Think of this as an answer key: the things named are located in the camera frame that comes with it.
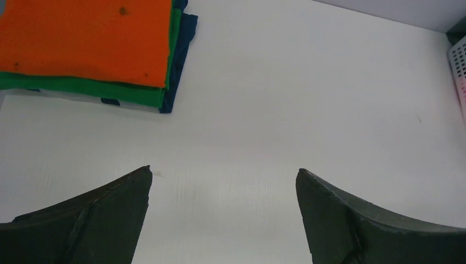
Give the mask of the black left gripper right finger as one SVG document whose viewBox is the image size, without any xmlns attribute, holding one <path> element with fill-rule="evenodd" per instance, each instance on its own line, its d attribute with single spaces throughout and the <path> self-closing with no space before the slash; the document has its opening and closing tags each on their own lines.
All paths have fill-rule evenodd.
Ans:
<svg viewBox="0 0 466 264">
<path fill-rule="evenodd" d="M 313 263 L 465 263 L 465 229 L 410 218 L 302 168 L 296 193 Z"/>
</svg>

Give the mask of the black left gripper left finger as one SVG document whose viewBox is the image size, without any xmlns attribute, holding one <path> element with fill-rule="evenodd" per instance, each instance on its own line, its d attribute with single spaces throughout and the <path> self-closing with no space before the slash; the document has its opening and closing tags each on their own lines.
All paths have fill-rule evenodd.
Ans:
<svg viewBox="0 0 466 264">
<path fill-rule="evenodd" d="M 131 263 L 152 179 L 144 166 L 1 224 L 1 263 Z"/>
</svg>

